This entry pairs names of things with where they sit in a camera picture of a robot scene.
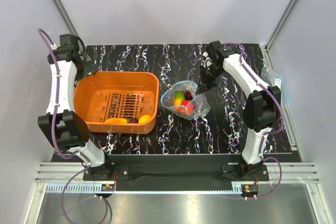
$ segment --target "orange plastic basket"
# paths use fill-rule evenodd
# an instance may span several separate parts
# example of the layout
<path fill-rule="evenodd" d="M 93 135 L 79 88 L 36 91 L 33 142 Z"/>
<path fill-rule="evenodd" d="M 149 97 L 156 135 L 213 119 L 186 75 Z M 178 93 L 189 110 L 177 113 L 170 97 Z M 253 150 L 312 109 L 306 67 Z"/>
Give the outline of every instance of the orange plastic basket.
<path fill-rule="evenodd" d="M 152 73 L 99 71 L 77 83 L 74 104 L 90 131 L 147 134 L 155 126 L 158 100 L 159 80 Z M 146 114 L 152 115 L 146 123 L 104 123 Z"/>

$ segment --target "plastic bag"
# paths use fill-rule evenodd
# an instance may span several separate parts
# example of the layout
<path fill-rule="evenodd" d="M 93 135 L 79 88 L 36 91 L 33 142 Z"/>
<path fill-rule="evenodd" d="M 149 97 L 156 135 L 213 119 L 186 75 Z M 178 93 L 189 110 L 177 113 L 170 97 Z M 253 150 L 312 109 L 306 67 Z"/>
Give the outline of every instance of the plastic bag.
<path fill-rule="evenodd" d="M 161 104 L 176 115 L 192 120 L 202 118 L 210 111 L 210 105 L 203 94 L 196 95 L 197 84 L 193 81 L 175 83 L 161 96 Z M 186 105 L 174 105 L 176 91 L 189 91 L 193 99 Z"/>

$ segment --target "black marble tabletop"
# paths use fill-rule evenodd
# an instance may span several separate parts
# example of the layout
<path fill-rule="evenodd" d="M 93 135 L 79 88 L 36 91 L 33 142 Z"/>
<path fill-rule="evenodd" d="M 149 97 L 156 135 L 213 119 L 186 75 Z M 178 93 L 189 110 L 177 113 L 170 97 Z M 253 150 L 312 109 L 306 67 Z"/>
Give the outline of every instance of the black marble tabletop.
<path fill-rule="evenodd" d="M 243 44 L 245 59 L 259 75 L 263 57 L 258 44 Z M 87 53 L 101 71 L 148 71 L 160 81 L 160 97 L 174 83 L 198 83 L 205 44 L 88 46 Z M 108 154 L 237 153 L 247 136 L 243 123 L 246 97 L 236 81 L 224 73 L 218 87 L 207 92 L 212 107 L 198 120 L 185 120 L 159 104 L 156 126 L 147 135 L 94 133 L 93 141 Z M 269 135 L 265 152 L 291 152 L 285 129 Z"/>

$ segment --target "white wall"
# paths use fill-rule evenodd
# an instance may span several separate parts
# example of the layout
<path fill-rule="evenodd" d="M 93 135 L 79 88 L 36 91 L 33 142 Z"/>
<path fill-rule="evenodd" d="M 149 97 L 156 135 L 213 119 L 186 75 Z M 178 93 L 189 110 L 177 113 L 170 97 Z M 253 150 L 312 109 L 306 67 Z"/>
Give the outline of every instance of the white wall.
<path fill-rule="evenodd" d="M 51 0 L 0 0 L 0 222 L 23 223 L 40 161 L 51 146 L 37 126 L 51 74 L 37 28 L 67 33 Z"/>
<path fill-rule="evenodd" d="M 87 44 L 265 44 L 289 0 L 61 0 Z"/>
<path fill-rule="evenodd" d="M 336 221 L 336 0 L 299 0 L 271 48 L 306 161 Z"/>

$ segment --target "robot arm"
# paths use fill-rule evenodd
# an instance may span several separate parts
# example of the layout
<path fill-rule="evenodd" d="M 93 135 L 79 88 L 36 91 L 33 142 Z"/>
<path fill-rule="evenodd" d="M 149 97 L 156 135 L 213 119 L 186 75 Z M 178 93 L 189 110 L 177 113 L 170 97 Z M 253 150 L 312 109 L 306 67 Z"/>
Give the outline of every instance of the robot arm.
<path fill-rule="evenodd" d="M 241 86 L 247 97 L 243 118 L 248 126 L 246 145 L 242 151 L 242 162 L 239 172 L 248 174 L 260 169 L 266 141 L 262 143 L 265 133 L 269 132 L 280 113 L 272 98 L 260 86 L 267 88 L 280 103 L 281 92 L 277 86 L 270 87 L 253 72 L 243 57 L 241 51 L 234 46 L 223 47 L 219 41 L 206 46 L 205 60 L 201 65 L 200 82 L 196 94 L 204 93 L 217 86 L 216 78 L 224 71 L 228 72 Z"/>
<path fill-rule="evenodd" d="M 78 152 L 78 156 L 84 162 L 87 162 L 81 156 L 81 154 L 84 154 L 90 159 L 88 172 L 97 178 L 108 178 L 112 174 L 111 162 L 108 156 L 93 144 L 85 121 L 75 112 L 73 95 L 75 82 L 98 71 L 85 52 L 83 55 L 79 54 L 78 39 L 77 36 L 70 34 L 60 36 L 60 47 L 53 50 L 58 63 L 59 76 L 51 55 L 48 55 L 52 76 L 50 103 L 47 114 L 38 118 L 38 125 L 54 147 L 51 128 L 53 127 L 52 116 L 56 104 L 56 94 L 58 93 L 55 125 L 55 137 L 58 147 L 71 153 Z"/>

